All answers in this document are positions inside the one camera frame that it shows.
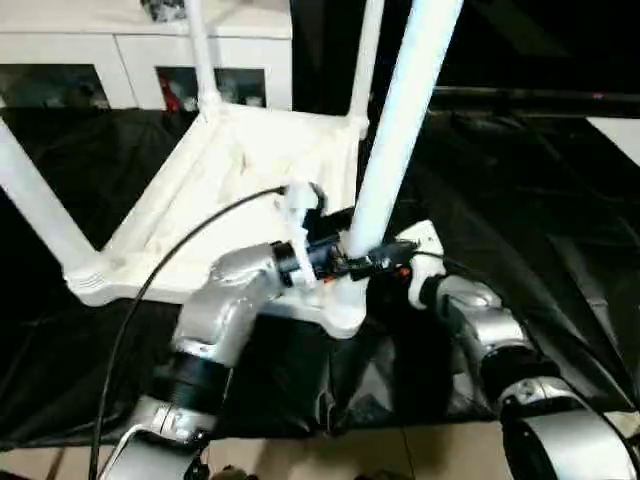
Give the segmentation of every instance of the white cabinet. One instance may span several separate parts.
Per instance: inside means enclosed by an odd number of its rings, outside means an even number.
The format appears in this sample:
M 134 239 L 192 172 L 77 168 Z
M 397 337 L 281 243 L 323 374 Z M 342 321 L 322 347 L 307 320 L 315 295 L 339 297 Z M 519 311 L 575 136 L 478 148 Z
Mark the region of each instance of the white cabinet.
M 203 11 L 223 96 L 290 110 L 289 0 L 203 0 Z M 0 107 L 193 100 L 188 31 L 152 22 L 139 0 L 0 0 Z
M 83 95 L 111 108 L 137 106 L 113 36 L 0 33 L 0 97 L 7 106 L 79 106 Z
M 171 93 L 195 96 L 196 77 L 189 38 L 160 35 L 118 35 L 116 38 L 140 108 L 166 107 L 168 92 L 166 86 L 163 92 L 162 86 L 167 80 L 172 85 L 182 84 L 181 88 L 188 90 L 178 93 L 173 88 Z M 209 39 L 209 50 L 218 88 L 226 100 L 244 104 L 259 101 L 262 106 L 291 109 L 290 40 L 218 37 Z

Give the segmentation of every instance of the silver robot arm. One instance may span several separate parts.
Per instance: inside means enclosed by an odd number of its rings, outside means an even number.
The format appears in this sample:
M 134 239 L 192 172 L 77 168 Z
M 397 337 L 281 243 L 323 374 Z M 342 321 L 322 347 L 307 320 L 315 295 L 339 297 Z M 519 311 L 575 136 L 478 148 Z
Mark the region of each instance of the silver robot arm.
M 199 453 L 258 311 L 283 284 L 269 244 L 231 252 L 183 306 L 170 360 L 154 372 L 102 480 L 207 479 Z
M 625 439 L 562 379 L 491 289 L 448 276 L 435 302 L 500 418 L 515 480 L 638 478 Z

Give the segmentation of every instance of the red object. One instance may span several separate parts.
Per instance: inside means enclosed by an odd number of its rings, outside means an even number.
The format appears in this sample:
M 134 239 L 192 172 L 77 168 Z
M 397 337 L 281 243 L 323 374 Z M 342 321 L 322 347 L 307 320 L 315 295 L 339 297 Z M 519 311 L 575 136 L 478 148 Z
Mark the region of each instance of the red object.
M 180 110 L 180 100 L 176 97 L 176 94 L 171 91 L 169 86 L 169 80 L 164 75 L 158 75 L 160 79 L 160 88 L 162 90 L 162 96 L 164 97 L 164 103 L 167 105 L 167 110 L 170 112 L 177 112 Z

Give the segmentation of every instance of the black fabric backdrop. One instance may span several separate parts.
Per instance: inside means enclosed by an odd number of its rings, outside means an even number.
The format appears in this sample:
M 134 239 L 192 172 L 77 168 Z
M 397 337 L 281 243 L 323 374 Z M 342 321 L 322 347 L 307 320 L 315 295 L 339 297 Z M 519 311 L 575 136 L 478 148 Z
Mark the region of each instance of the black fabric backdrop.
M 193 118 L 3 117 L 98 248 Z M 599 408 L 629 409 L 625 398 L 640 393 L 639 184 L 640 167 L 585 119 L 432 114 L 389 232 L 431 218 L 447 254 L 501 292 L 578 389 Z M 0 203 L 0 448 L 86 444 L 128 301 L 83 306 L 10 201 Z M 107 440 L 165 353 L 177 313 L 151 302 L 139 311 L 115 375 Z M 367 319 L 350 340 L 259 318 L 216 435 L 300 437 L 489 418 L 446 330 L 408 306 L 406 285 L 385 277 L 371 282 Z

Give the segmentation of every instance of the floor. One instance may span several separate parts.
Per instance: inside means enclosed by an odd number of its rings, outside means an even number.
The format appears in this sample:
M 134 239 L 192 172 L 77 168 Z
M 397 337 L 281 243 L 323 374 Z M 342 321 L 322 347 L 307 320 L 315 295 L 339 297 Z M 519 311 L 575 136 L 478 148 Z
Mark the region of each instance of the floor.
M 612 419 L 626 435 L 640 424 L 638 415 L 613 414 Z M 235 465 L 261 480 L 353 480 L 359 474 L 375 476 L 381 471 L 409 479 L 412 470 L 418 480 L 511 479 L 496 423 L 416 427 L 405 432 L 408 448 L 401 430 L 383 429 L 304 441 L 226 439 L 212 442 L 203 457 L 212 472 Z M 111 447 L 101 450 L 102 461 L 110 451 Z M 57 474 L 50 474 L 56 462 Z M 31 480 L 84 480 L 87 467 L 86 448 L 0 454 L 0 470 Z

